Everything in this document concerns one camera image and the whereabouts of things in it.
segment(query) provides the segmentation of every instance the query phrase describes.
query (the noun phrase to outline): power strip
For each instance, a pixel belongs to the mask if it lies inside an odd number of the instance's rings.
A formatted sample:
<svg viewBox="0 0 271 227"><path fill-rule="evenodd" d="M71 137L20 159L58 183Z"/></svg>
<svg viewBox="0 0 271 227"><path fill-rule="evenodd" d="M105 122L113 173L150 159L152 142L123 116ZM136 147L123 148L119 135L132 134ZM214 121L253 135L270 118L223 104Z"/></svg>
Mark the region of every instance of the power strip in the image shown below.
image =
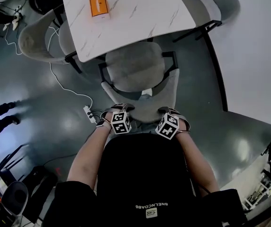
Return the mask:
<svg viewBox="0 0 271 227"><path fill-rule="evenodd" d="M96 121L95 117L93 116L93 113L91 112L89 107L86 105L83 109L84 109L87 117L89 118L90 122L91 123L97 123L97 121Z"/></svg>

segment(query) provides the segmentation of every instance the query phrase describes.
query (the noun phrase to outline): white wall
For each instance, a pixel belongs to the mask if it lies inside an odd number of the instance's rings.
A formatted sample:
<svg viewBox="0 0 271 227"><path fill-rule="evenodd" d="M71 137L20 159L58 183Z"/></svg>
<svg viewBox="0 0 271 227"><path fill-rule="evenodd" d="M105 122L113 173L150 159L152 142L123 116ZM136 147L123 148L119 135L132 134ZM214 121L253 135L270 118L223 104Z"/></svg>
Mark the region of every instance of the white wall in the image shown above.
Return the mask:
<svg viewBox="0 0 271 227"><path fill-rule="evenodd" d="M271 124L271 0L240 0L230 24L210 32L228 110Z"/></svg>

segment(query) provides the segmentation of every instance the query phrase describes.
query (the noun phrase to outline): marble table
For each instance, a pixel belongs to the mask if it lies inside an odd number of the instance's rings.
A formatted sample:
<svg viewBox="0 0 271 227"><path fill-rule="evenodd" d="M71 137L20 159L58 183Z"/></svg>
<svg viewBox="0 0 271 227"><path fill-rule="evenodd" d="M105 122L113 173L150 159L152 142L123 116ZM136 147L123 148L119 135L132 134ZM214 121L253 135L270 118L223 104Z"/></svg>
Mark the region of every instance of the marble table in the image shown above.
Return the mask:
<svg viewBox="0 0 271 227"><path fill-rule="evenodd" d="M73 42L82 62L150 37L192 29L181 0L107 0L110 20L95 23L89 0L63 0Z"/></svg>

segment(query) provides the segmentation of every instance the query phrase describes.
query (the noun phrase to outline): floor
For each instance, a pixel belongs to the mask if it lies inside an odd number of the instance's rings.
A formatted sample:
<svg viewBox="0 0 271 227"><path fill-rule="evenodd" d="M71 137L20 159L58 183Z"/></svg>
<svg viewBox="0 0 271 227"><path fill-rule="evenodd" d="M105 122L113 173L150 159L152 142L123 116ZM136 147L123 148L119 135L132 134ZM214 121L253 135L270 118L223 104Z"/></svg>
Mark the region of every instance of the floor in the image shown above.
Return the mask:
<svg viewBox="0 0 271 227"><path fill-rule="evenodd" d="M22 1L10 0L15 8ZM26 23L40 17L26 4ZM53 33L49 29L48 42ZM191 123L191 136L211 164L220 187L246 169L271 141L271 125L242 115L223 112L217 78L204 40L190 36L178 43L171 41L179 33L155 38L166 51L177 53L180 80L176 109ZM17 33L9 28L8 41L17 42ZM51 54L61 55L57 37L51 43ZM100 85L98 60L79 63L79 75L70 65L52 65L62 85L93 98L93 109L112 105ZM61 89L50 72L49 64L16 55L14 45L0 38L0 104L18 101L8 112L19 114L20 125L10 125L0 134L0 160L21 144L23 161L12 168L19 178L34 165L76 153L95 129L83 111L90 101ZM65 181L73 157L62 158L46 165L59 180Z"/></svg>

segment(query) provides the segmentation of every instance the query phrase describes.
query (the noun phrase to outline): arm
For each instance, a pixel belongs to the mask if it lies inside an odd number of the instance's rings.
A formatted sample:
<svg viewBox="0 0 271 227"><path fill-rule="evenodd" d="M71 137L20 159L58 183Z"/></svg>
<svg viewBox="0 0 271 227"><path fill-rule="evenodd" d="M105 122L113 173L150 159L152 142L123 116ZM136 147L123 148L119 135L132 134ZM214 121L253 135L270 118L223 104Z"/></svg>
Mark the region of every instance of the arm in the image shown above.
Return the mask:
<svg viewBox="0 0 271 227"><path fill-rule="evenodd" d="M186 125L183 120L180 120L179 124L180 130L186 130ZM176 138L182 146L188 170L195 182L202 185L210 192L219 191L219 186L217 185L215 175L213 174L209 163L203 157L190 135L188 133L179 133L176 135ZM200 192L202 196L208 194L201 188Z"/></svg>
<svg viewBox="0 0 271 227"><path fill-rule="evenodd" d="M109 133L107 127L99 127L94 131L75 157L67 181L78 181L89 185L91 189L94 188Z"/></svg>

